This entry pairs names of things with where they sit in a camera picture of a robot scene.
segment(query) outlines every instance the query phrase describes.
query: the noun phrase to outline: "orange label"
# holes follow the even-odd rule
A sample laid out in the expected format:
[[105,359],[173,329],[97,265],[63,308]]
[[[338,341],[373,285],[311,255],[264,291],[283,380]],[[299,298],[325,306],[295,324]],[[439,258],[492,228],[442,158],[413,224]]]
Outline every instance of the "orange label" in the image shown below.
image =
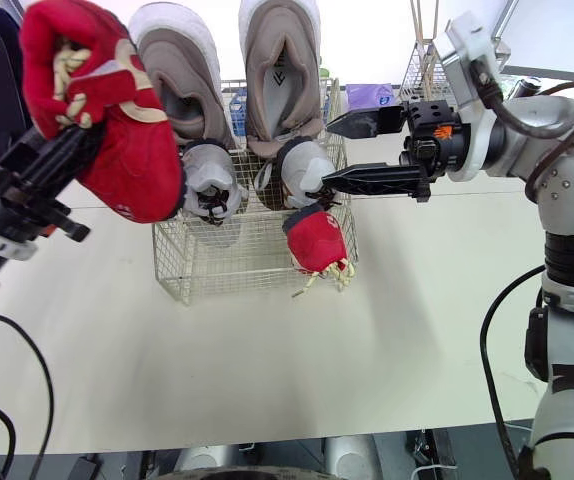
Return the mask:
[[440,138],[441,140],[447,140],[448,138],[451,138],[451,133],[452,133],[451,126],[445,125],[442,127],[438,127],[436,128],[436,130],[434,130],[434,137]]

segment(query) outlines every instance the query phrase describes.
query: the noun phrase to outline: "shoelace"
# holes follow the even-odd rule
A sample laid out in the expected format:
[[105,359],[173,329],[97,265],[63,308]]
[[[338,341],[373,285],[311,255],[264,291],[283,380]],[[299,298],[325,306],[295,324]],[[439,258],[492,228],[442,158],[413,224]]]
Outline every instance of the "shoelace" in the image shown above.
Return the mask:
[[[341,270],[340,267],[338,266],[339,263],[343,264],[345,268]],[[351,279],[356,276],[356,269],[354,268],[352,263],[346,258],[343,258],[338,262],[334,262],[327,268],[325,268],[322,272],[313,272],[310,275],[310,278],[305,284],[305,286],[300,290],[298,290],[296,293],[294,293],[291,296],[291,298],[295,298],[298,295],[302,295],[303,293],[307,292],[307,290],[311,288],[311,286],[314,284],[314,282],[318,277],[324,276],[328,273],[334,275],[334,277],[336,278],[337,282],[336,286],[338,287],[338,291],[342,292],[345,289],[345,287],[349,286],[349,284],[351,283]]]
[[[74,50],[72,45],[66,42],[54,56],[54,100],[65,101],[65,92],[71,82],[71,74],[76,71],[91,56],[91,50],[81,48]],[[91,128],[91,116],[83,113],[80,122],[76,122],[76,115],[85,106],[87,96],[77,93],[67,106],[66,115],[56,115],[56,121],[63,127],[78,123],[82,128]]]

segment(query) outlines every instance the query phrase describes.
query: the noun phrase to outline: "wire basket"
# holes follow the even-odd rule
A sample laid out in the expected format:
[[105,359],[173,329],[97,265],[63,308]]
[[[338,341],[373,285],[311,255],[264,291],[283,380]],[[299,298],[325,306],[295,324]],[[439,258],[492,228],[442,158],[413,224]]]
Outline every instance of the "wire basket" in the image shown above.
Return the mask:
[[408,102],[446,100],[449,106],[456,107],[456,98],[432,40],[414,44],[398,96]]
[[[327,121],[340,113],[340,89],[337,80],[322,79],[320,85],[321,108]],[[292,264],[282,231],[283,222],[294,211],[282,206],[280,182],[270,182],[260,193],[252,184],[265,161],[244,150],[245,87],[244,81],[223,82],[225,109],[230,112],[241,147],[230,154],[237,181],[248,189],[249,198],[220,226],[184,213],[153,225],[156,279],[174,299],[187,305],[197,296],[272,287],[283,287],[289,294],[306,282],[306,277]],[[336,169],[347,166],[341,137],[321,132],[318,141]],[[342,229],[348,257],[356,263],[358,253],[350,197],[339,194],[337,200],[339,205],[334,206],[331,213]]]

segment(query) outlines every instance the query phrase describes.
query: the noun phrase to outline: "table surface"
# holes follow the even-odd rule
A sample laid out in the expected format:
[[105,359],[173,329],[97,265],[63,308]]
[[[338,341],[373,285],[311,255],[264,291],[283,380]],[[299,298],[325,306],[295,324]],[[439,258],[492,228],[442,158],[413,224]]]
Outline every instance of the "table surface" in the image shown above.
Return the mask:
[[[347,144],[350,163],[390,161],[401,135]],[[439,181],[429,204],[355,198],[360,262],[343,293],[321,283],[173,301],[154,279],[151,228],[63,193],[92,227],[56,233],[0,273],[0,313],[43,351],[54,379],[49,452],[163,449],[492,421],[478,352],[489,303],[542,262],[536,208],[518,180]],[[497,314],[489,350],[508,419],[544,385],[523,365],[532,280]],[[47,392],[33,354],[0,324],[0,408],[36,452]],[[0,452],[6,450],[0,426]]]

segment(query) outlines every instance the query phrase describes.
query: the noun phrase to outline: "cable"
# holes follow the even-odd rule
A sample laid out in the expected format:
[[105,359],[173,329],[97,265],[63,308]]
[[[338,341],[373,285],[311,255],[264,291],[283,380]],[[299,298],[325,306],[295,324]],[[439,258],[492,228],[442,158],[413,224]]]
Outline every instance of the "cable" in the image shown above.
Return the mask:
[[500,403],[498,402],[498,395],[496,393],[494,376],[491,372],[491,366],[489,365],[489,357],[487,356],[487,333],[489,332],[491,320],[494,318],[494,314],[496,313],[496,310],[498,310],[498,307],[503,302],[503,300],[505,300],[505,298],[507,298],[507,296],[521,283],[529,280],[535,275],[538,275],[544,270],[544,265],[533,268],[529,272],[521,275],[509,285],[507,285],[490,305],[489,310],[485,315],[485,319],[483,320],[483,325],[480,329],[480,356],[483,361],[483,369],[485,370],[485,380],[487,381],[487,389],[489,390],[489,400],[491,401],[491,408],[494,411],[496,429],[498,430],[500,443],[502,444],[503,451],[505,452],[505,457],[507,458],[507,463],[509,464],[511,474],[515,479],[518,478],[518,461],[516,460],[516,454],[514,453],[514,447],[511,444],[511,440],[509,439],[507,428],[505,427],[505,420],[503,419],[503,413],[500,409]]
[[515,428],[516,430],[524,430],[525,432],[531,433],[531,428],[523,427],[522,425],[516,425],[514,423],[505,422],[505,426],[509,428]]
[[3,422],[7,428],[7,434],[9,435],[9,446],[7,447],[7,457],[5,457],[5,463],[1,473],[3,478],[9,473],[11,464],[14,461],[14,452],[16,451],[16,429],[14,428],[14,422],[7,416],[5,412],[0,409],[0,421]]
[[45,430],[43,443],[40,446],[40,451],[38,452],[38,455],[36,455],[36,460],[34,460],[34,466],[32,467],[31,473],[29,474],[29,480],[35,480],[36,475],[38,474],[38,470],[40,469],[40,464],[42,463],[43,457],[45,456],[45,450],[47,449],[47,442],[49,442],[49,436],[51,435],[51,428],[54,423],[54,387],[51,382],[51,375],[49,374],[49,368],[47,368],[47,363],[45,362],[42,353],[40,353],[40,350],[38,349],[34,341],[31,339],[31,337],[27,334],[27,332],[25,332],[25,330],[23,330],[23,328],[16,322],[3,315],[0,315],[0,322],[16,330],[16,332],[21,337],[23,337],[23,340],[27,342],[29,347],[33,350],[34,354],[36,354],[38,363],[40,363],[40,367],[42,368],[43,374],[45,376],[45,382],[47,383],[47,391],[49,393],[49,414],[47,418],[47,428]]
[[418,475],[418,472],[422,472],[423,470],[435,470],[437,468],[445,468],[447,470],[458,470],[458,467],[456,465],[427,465],[425,467],[418,467],[416,470],[411,472],[411,477],[409,477],[409,480],[414,480],[416,475]]
[[564,135],[565,133],[570,131],[574,126],[574,114],[571,115],[567,120],[565,120],[557,127],[554,127],[552,125],[544,127],[536,127],[534,125],[529,125],[528,123],[523,122],[513,113],[511,113],[507,109],[507,107],[505,107],[505,105],[502,102],[502,99],[500,98],[491,100],[490,106],[494,111],[494,113],[496,114],[496,116],[505,125],[507,125],[512,130],[515,130],[516,132],[520,133],[521,135],[525,135],[526,137],[551,140],[554,138],[558,138],[561,135]]
[[[569,88],[574,88],[574,82],[563,83],[561,85],[556,85],[549,90],[545,90],[540,95],[551,95],[552,93],[560,92],[562,90],[567,90]],[[571,145],[574,143],[574,130],[567,136],[565,139],[560,142],[556,148],[554,148],[551,152],[549,152],[545,158],[543,158],[536,168],[534,168],[533,172],[527,178],[525,183],[525,195],[529,200],[536,203],[536,182],[540,178],[540,176],[547,171],[554,162],[558,159],[558,157],[564,153]]]

